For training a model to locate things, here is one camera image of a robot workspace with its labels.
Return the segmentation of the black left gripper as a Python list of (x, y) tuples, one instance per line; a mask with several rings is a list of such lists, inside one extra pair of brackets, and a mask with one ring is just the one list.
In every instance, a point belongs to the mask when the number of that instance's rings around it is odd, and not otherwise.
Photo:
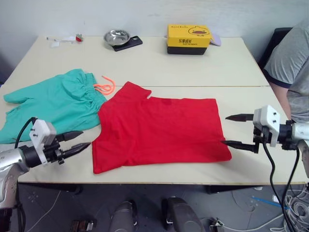
[(59, 165), (64, 163), (64, 159), (72, 157), (76, 154), (81, 153), (86, 148), (88, 148), (91, 143), (80, 143), (72, 146), (69, 150), (62, 151), (60, 149), (60, 142), (72, 140), (79, 135), (83, 134), (83, 131), (74, 130), (58, 134), (50, 145), (44, 146), (44, 154), (48, 162), (58, 162)]

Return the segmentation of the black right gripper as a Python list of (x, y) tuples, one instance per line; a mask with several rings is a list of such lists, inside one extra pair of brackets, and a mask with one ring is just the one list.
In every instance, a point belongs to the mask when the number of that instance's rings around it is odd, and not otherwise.
[[(246, 122), (246, 121), (253, 121), (254, 114), (237, 114), (227, 116), (227, 120), (238, 121), (238, 122)], [(259, 146), (263, 143), (270, 143), (271, 141), (271, 132), (268, 127), (262, 126), (261, 129), (254, 126), (253, 129), (253, 145), (244, 144), (240, 141), (232, 141), (232, 140), (225, 140), (221, 141), (221, 143), (230, 146), (235, 149), (240, 150), (247, 150), (253, 151), (253, 153), (257, 154), (259, 152)]]

